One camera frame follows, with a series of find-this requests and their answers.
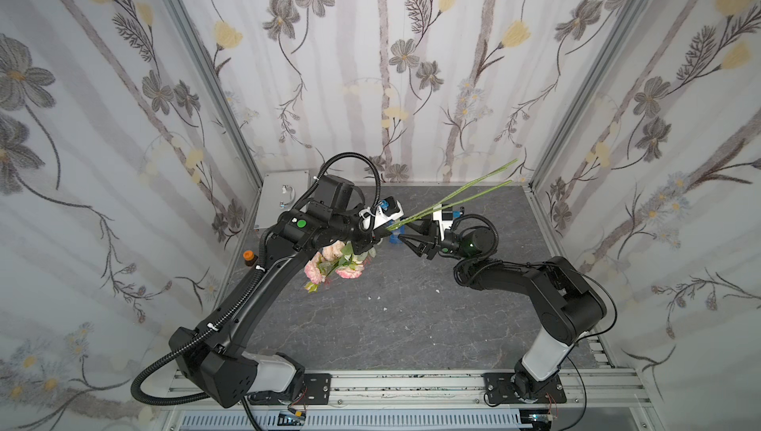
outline ventilation grille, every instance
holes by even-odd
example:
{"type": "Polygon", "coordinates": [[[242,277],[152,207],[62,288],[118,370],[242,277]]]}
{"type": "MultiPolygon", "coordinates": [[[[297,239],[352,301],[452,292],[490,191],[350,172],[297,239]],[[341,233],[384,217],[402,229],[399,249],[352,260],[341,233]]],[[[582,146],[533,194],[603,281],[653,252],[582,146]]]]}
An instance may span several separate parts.
{"type": "MultiPolygon", "coordinates": [[[[504,429],[530,428],[520,424],[520,411],[502,410],[309,410],[304,426],[278,426],[280,411],[254,411],[256,422],[264,429],[344,430],[375,429],[504,429]]],[[[180,431],[249,431],[242,411],[186,412],[180,431]]]]}

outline flower bouquet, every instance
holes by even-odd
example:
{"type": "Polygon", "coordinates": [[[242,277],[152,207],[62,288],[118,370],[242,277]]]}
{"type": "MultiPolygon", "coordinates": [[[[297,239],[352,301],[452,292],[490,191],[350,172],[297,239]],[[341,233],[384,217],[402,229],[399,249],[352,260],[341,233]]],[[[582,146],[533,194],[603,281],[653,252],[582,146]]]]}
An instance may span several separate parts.
{"type": "Polygon", "coordinates": [[[351,241],[336,241],[323,247],[323,250],[318,251],[304,266],[304,273],[309,278],[304,288],[310,293],[317,292],[319,284],[328,284],[328,276],[334,272],[344,279],[356,279],[365,270],[368,257],[375,257],[374,247],[361,255],[355,255],[351,241]]]}

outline green flower stem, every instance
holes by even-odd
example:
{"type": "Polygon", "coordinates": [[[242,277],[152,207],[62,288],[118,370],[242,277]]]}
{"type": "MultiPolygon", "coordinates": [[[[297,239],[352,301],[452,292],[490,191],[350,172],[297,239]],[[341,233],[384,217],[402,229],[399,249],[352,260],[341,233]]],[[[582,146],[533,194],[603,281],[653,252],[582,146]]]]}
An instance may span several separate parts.
{"type": "MultiPolygon", "coordinates": [[[[428,215],[429,213],[435,213],[435,212],[440,211],[440,210],[442,210],[444,208],[455,207],[457,205],[461,205],[463,203],[467,203],[467,202],[471,201],[471,199],[476,199],[478,197],[486,195],[487,193],[490,193],[490,192],[496,190],[497,188],[502,188],[504,186],[507,186],[507,185],[511,184],[512,182],[513,182],[513,180],[507,180],[504,183],[500,183],[499,185],[497,185],[495,187],[491,187],[488,190],[483,190],[481,193],[476,193],[475,195],[472,195],[471,197],[468,197],[468,198],[465,198],[465,199],[461,199],[460,201],[456,201],[454,203],[449,203],[448,205],[442,204],[440,207],[435,207],[432,210],[426,212],[425,215],[428,215]]],[[[388,228],[388,230],[389,231],[393,231],[394,229],[400,228],[400,227],[404,226],[405,224],[407,224],[409,222],[415,221],[416,219],[419,219],[419,218],[409,217],[409,218],[403,219],[402,221],[400,221],[398,223],[395,223],[392,226],[390,226],[388,228]]]]}
{"type": "Polygon", "coordinates": [[[502,171],[507,170],[507,168],[510,165],[514,164],[516,161],[518,161],[518,159],[515,159],[515,160],[513,160],[513,161],[511,161],[509,163],[506,163],[506,164],[502,165],[499,169],[496,169],[496,170],[494,170],[494,171],[492,171],[492,172],[482,176],[481,178],[477,178],[477,179],[475,179],[475,180],[473,180],[471,182],[468,182],[468,183],[464,184],[462,187],[457,188],[456,190],[454,190],[453,193],[451,193],[451,194],[447,195],[446,197],[440,199],[439,201],[437,201],[436,203],[434,203],[430,207],[424,209],[423,211],[415,213],[411,217],[405,218],[403,221],[397,222],[397,223],[393,224],[392,226],[390,226],[388,228],[388,230],[389,231],[393,231],[394,229],[400,228],[402,225],[405,225],[406,223],[415,221],[416,219],[420,219],[420,218],[424,217],[425,215],[428,215],[429,213],[432,213],[433,211],[438,211],[436,208],[439,205],[443,205],[444,202],[446,202],[446,201],[448,201],[448,200],[450,200],[452,198],[455,198],[457,195],[459,195],[463,191],[467,190],[468,188],[472,187],[473,185],[481,182],[482,180],[485,180],[485,179],[491,177],[492,175],[496,175],[498,173],[501,173],[502,171]]]}

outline black cable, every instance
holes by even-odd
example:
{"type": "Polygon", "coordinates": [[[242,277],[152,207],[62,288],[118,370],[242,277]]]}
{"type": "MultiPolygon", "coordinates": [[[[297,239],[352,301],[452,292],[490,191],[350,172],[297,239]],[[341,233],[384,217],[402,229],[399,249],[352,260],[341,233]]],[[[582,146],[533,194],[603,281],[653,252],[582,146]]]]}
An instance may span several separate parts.
{"type": "Polygon", "coordinates": [[[460,236],[465,236],[466,233],[468,233],[471,229],[489,229],[488,226],[483,225],[477,225],[477,226],[468,226],[467,228],[463,229],[459,234],[460,236]]]}
{"type": "MultiPolygon", "coordinates": [[[[259,259],[257,260],[257,263],[261,262],[262,264],[265,264],[264,258],[266,256],[266,239],[269,236],[269,234],[270,234],[270,230],[268,229],[267,231],[265,231],[264,235],[262,236],[262,239],[260,240],[260,243],[259,243],[260,256],[259,256],[259,259]]],[[[284,257],[280,259],[275,264],[285,259],[288,259],[288,257],[284,257]]],[[[180,396],[175,398],[161,398],[161,397],[152,396],[145,393],[140,387],[142,386],[143,381],[147,379],[147,377],[156,373],[158,369],[165,366],[167,363],[172,362],[178,356],[183,355],[185,352],[195,348],[199,343],[206,340],[209,336],[211,336],[214,332],[216,332],[222,325],[224,325],[228,320],[230,320],[230,318],[235,314],[235,312],[237,312],[237,310],[241,308],[241,306],[245,304],[248,301],[248,299],[251,298],[254,291],[256,290],[256,286],[259,285],[259,282],[261,282],[263,277],[264,277],[264,271],[255,269],[254,274],[249,282],[249,286],[243,292],[242,296],[232,305],[232,307],[230,307],[226,312],[224,312],[224,314],[216,322],[214,322],[214,324],[210,324],[211,325],[210,327],[208,327],[205,331],[196,335],[193,339],[185,343],[182,347],[179,347],[177,350],[167,353],[160,359],[156,360],[155,362],[147,366],[142,372],[138,373],[138,376],[135,377],[135,379],[132,381],[132,385],[129,387],[129,391],[130,393],[132,393],[132,397],[141,403],[149,404],[151,406],[176,406],[178,404],[192,403],[194,401],[208,398],[208,395],[205,392],[195,393],[193,395],[186,395],[186,396],[180,396]]]]}
{"type": "Polygon", "coordinates": [[[496,408],[496,407],[499,406],[498,404],[491,404],[489,402],[489,396],[487,395],[487,393],[483,394],[483,402],[486,403],[486,406],[488,406],[490,408],[496,408]]]}
{"type": "Polygon", "coordinates": [[[243,399],[241,400],[241,404],[243,406],[243,409],[246,411],[246,416],[248,416],[248,421],[249,423],[251,423],[251,426],[253,426],[253,428],[256,431],[262,431],[262,428],[260,428],[256,420],[253,419],[253,413],[251,413],[251,407],[248,405],[248,401],[246,397],[243,397],[243,399]]]}
{"type": "Polygon", "coordinates": [[[294,203],[295,209],[301,209],[307,202],[307,199],[309,196],[314,193],[314,191],[317,189],[317,186],[319,184],[319,179],[323,177],[330,168],[330,165],[336,163],[340,159],[359,159],[364,161],[369,167],[370,170],[373,173],[373,179],[375,179],[375,201],[373,202],[373,206],[371,208],[371,211],[375,215],[375,207],[378,206],[378,203],[381,202],[381,175],[378,174],[378,169],[375,166],[375,164],[372,162],[372,160],[368,159],[361,153],[357,153],[355,151],[344,151],[343,153],[339,153],[337,155],[334,155],[333,157],[330,157],[328,160],[323,163],[323,166],[319,168],[319,172],[317,173],[317,177],[315,178],[314,182],[309,186],[307,191],[304,192],[301,197],[296,200],[296,203],[294,203]]]}
{"type": "Polygon", "coordinates": [[[569,362],[571,362],[571,365],[573,365],[573,368],[576,370],[576,373],[578,374],[578,379],[581,381],[581,388],[584,390],[584,407],[581,408],[581,414],[578,415],[578,418],[576,418],[576,421],[573,422],[572,425],[566,426],[565,428],[558,429],[558,431],[566,431],[566,429],[570,429],[578,424],[579,421],[581,421],[581,418],[584,417],[584,413],[587,412],[587,387],[584,385],[584,379],[581,377],[581,372],[578,371],[578,368],[576,368],[576,364],[571,360],[570,356],[566,356],[569,362]]]}
{"type": "Polygon", "coordinates": [[[489,250],[485,253],[481,253],[480,255],[475,255],[473,257],[469,257],[467,259],[463,259],[457,264],[455,264],[453,268],[453,274],[454,274],[454,282],[456,282],[459,285],[469,285],[472,283],[471,280],[469,280],[467,283],[464,283],[462,279],[460,278],[461,272],[466,272],[467,268],[470,267],[472,264],[477,263],[480,260],[486,259],[487,257],[493,255],[497,252],[497,247],[499,246],[499,232],[497,232],[497,228],[494,226],[494,223],[492,223],[487,217],[483,215],[479,215],[476,213],[468,213],[467,215],[459,216],[458,218],[455,218],[452,221],[452,231],[457,229],[457,226],[460,225],[460,223],[466,219],[478,219],[482,223],[486,224],[489,227],[489,230],[491,231],[491,235],[494,237],[494,242],[491,244],[491,247],[489,250]]]}

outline black mounting plate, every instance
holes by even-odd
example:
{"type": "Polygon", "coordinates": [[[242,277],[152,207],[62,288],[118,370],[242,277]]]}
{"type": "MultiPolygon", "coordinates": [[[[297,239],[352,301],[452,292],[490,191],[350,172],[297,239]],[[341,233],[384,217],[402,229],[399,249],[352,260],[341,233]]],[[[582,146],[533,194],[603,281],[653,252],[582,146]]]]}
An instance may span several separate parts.
{"type": "MultiPolygon", "coordinates": [[[[329,373],[305,373],[304,386],[306,392],[304,396],[297,399],[292,405],[298,407],[302,404],[328,404],[330,398],[330,379],[329,373]]],[[[281,401],[283,395],[274,391],[260,391],[253,395],[248,395],[248,402],[254,405],[288,405],[281,401]]]]}
{"type": "MultiPolygon", "coordinates": [[[[486,397],[489,398],[489,404],[525,404],[515,396],[511,387],[510,379],[514,373],[484,373],[483,380],[486,383],[486,397]]],[[[560,378],[557,375],[549,379],[546,387],[547,394],[552,397],[553,403],[566,403],[566,392],[560,385],[560,378]]],[[[539,398],[536,404],[549,404],[546,396],[539,398]]]]}

